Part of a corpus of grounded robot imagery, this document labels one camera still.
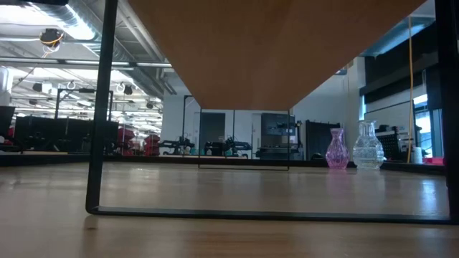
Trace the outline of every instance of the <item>doorway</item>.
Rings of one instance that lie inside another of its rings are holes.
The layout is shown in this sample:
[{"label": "doorway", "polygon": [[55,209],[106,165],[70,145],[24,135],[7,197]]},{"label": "doorway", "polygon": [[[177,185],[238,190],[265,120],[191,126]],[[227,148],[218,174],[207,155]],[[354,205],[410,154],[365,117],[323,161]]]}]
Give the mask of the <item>doorway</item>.
[{"label": "doorway", "polygon": [[224,113],[202,113],[201,137],[199,146],[204,148],[206,142],[224,142]]}]

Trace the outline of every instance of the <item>metal beam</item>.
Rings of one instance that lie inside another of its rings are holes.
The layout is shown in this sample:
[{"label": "metal beam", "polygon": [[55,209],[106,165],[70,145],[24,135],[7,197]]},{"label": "metal beam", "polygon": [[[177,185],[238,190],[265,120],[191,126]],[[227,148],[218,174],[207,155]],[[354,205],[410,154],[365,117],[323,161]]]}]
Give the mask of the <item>metal beam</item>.
[{"label": "metal beam", "polygon": [[[12,67],[37,66],[40,68],[96,70],[98,68],[99,61],[28,57],[0,57],[0,65]],[[112,68],[114,70],[130,70],[135,67],[172,68],[172,65],[165,62],[112,62]]]}]

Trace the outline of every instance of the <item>wooden floor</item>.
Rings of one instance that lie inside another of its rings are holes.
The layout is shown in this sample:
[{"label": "wooden floor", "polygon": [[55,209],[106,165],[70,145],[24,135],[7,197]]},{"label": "wooden floor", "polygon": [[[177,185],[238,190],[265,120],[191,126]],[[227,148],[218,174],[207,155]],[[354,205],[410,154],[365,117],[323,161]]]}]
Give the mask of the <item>wooden floor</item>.
[{"label": "wooden floor", "polygon": [[198,169],[111,163],[103,206],[230,211],[448,215],[445,179],[391,171]]},{"label": "wooden floor", "polygon": [[[434,176],[136,163],[104,169],[106,206],[448,212],[445,182]],[[86,175],[87,164],[0,168],[0,257],[459,257],[455,226],[89,216]]]}]

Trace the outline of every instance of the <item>glass vase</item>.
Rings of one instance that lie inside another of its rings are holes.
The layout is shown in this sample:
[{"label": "glass vase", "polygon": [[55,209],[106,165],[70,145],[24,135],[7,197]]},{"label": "glass vase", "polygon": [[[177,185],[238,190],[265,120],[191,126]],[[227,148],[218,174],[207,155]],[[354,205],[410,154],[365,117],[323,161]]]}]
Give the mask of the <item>glass vase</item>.
[{"label": "glass vase", "polygon": [[343,142],[343,128],[330,129],[331,139],[330,146],[325,155],[328,166],[334,169],[345,169],[349,162],[349,152]]},{"label": "glass vase", "polygon": [[359,138],[354,145],[353,158],[358,169],[379,169],[384,161],[382,144],[374,134],[376,121],[359,121]]}]

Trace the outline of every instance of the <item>yellow cable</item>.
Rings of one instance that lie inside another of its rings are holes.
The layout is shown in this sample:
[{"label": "yellow cable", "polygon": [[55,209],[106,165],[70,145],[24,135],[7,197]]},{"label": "yellow cable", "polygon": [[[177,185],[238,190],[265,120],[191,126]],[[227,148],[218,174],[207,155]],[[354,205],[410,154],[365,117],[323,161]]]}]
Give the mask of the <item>yellow cable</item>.
[{"label": "yellow cable", "polygon": [[410,121],[408,124],[408,161],[407,163],[410,162],[411,159],[411,131],[412,131],[412,119],[413,119],[413,49],[412,49],[412,43],[411,43],[411,17],[408,17],[408,31],[409,31],[409,39],[408,39],[408,44],[410,48]]},{"label": "yellow cable", "polygon": [[44,42],[42,40],[40,40],[43,44],[53,44],[53,43],[57,43],[58,41],[60,41],[62,38],[64,37],[64,34],[62,33],[62,35],[60,35],[59,39],[55,39],[53,41],[50,41],[50,42]]}]

